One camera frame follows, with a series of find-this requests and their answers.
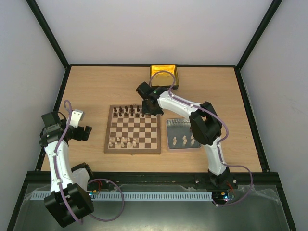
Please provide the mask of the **wooden chess board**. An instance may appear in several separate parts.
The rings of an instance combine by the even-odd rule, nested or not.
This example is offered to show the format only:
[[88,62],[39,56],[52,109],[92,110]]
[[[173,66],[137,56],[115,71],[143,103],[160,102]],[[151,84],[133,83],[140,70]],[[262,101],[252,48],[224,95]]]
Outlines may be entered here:
[[160,117],[141,117],[141,105],[110,105],[106,126],[105,154],[160,154]]

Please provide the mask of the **silver metal tray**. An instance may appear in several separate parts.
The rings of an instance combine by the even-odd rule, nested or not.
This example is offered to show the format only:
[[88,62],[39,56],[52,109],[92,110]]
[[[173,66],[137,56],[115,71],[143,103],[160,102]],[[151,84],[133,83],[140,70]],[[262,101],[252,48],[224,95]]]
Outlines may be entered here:
[[[195,139],[194,145],[191,145],[191,136],[193,135],[191,124],[185,118],[174,118],[166,120],[167,144],[171,151],[184,151],[199,149],[202,145]],[[182,145],[182,137],[186,135],[187,144]],[[177,144],[173,145],[173,138],[177,137]]]

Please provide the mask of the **gold tin box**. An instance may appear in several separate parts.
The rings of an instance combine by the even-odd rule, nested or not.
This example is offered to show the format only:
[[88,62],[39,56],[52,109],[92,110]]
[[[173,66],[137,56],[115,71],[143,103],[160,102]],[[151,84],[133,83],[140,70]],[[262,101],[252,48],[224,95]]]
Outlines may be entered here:
[[150,86],[169,88],[174,81],[173,90],[179,89],[179,78],[177,66],[175,64],[152,65],[150,66]]

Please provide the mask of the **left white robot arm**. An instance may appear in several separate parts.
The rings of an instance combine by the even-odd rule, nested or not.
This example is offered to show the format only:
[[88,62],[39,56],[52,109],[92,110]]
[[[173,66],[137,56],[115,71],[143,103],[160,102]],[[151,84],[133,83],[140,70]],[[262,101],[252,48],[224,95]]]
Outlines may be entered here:
[[44,198],[44,204],[61,227],[94,211],[87,192],[88,181],[93,178],[91,168],[86,163],[75,167],[69,164],[68,142],[87,141],[92,130],[78,125],[83,117],[84,112],[78,109],[73,110],[70,118],[60,119],[56,111],[42,116],[45,127],[39,144],[49,159],[51,171],[51,194]]

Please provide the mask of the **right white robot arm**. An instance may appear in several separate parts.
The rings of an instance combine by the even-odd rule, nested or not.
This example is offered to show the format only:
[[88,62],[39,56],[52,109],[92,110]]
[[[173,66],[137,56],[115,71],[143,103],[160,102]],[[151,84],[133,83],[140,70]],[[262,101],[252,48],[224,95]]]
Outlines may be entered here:
[[221,148],[221,129],[224,123],[217,116],[212,104],[190,102],[165,87],[154,88],[146,82],[141,83],[136,92],[142,98],[144,114],[160,116],[163,115],[163,110],[167,109],[189,121],[195,140],[205,149],[210,184],[217,189],[225,185],[230,170]]

